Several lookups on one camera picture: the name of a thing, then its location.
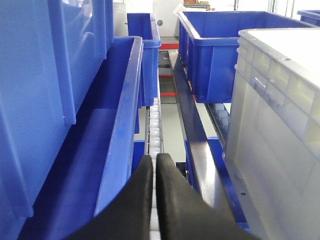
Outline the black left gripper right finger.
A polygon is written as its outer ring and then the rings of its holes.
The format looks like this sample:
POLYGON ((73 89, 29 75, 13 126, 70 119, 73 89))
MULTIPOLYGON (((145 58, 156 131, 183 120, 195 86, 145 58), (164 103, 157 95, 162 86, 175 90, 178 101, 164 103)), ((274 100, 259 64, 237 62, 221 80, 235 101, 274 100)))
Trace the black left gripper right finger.
POLYGON ((171 156, 156 157, 156 204, 163 240, 256 240, 209 206, 187 183, 171 156))

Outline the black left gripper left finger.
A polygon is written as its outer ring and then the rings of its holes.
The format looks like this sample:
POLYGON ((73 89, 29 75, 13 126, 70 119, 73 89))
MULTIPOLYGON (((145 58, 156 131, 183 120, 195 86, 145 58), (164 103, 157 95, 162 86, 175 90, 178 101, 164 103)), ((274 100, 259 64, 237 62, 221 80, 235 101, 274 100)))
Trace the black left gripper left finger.
POLYGON ((143 155, 112 202, 67 240, 148 240, 153 194, 153 163, 143 155))

